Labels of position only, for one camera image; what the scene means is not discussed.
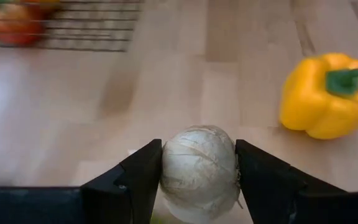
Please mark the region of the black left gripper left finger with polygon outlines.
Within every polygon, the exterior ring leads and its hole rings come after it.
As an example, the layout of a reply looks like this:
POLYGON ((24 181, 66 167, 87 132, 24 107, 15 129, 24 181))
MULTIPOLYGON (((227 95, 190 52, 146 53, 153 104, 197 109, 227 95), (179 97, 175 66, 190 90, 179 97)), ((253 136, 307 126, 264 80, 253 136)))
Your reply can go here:
POLYGON ((81 186, 86 224, 150 224, 162 171, 162 141, 154 139, 81 186))

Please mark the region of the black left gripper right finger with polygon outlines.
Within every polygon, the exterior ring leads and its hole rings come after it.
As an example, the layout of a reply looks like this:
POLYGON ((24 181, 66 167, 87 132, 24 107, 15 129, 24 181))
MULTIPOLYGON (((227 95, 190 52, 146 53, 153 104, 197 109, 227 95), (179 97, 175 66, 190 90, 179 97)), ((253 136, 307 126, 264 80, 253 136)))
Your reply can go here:
POLYGON ((353 224, 346 191, 238 139, 240 185, 254 224, 353 224))

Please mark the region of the light green chayote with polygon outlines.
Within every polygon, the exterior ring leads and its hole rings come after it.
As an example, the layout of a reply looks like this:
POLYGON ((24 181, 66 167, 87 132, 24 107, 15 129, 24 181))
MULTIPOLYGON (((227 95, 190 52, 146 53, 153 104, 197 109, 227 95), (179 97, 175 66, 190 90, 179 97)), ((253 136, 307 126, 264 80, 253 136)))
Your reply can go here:
POLYGON ((151 216, 149 224, 172 224, 172 221, 168 217, 163 217, 158 214, 153 214, 151 216))

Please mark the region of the white onion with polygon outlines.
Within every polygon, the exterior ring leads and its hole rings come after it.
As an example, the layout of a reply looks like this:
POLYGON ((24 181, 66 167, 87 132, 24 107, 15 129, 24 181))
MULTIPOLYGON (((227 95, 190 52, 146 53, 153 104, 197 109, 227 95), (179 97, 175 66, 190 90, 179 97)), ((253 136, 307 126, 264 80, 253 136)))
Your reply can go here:
POLYGON ((160 188, 173 216, 211 224, 239 200, 234 141, 213 125, 191 126, 163 145, 160 188))

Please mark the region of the orange persimmon with green leaves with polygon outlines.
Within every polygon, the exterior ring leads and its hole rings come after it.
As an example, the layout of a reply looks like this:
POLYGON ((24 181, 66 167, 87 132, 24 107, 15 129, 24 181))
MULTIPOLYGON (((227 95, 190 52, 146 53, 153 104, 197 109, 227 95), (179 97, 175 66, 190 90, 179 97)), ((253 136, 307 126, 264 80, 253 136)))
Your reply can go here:
POLYGON ((0 42, 30 45, 40 40, 49 9, 41 0, 0 0, 0 42))

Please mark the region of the yellow bell pepper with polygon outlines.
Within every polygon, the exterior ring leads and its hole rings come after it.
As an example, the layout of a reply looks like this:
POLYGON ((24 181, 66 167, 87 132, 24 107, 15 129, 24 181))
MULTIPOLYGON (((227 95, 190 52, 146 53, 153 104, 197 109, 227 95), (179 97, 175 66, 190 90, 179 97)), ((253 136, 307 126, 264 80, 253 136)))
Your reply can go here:
POLYGON ((302 60, 283 86, 279 119, 315 139, 358 129, 358 59, 328 53, 302 60))

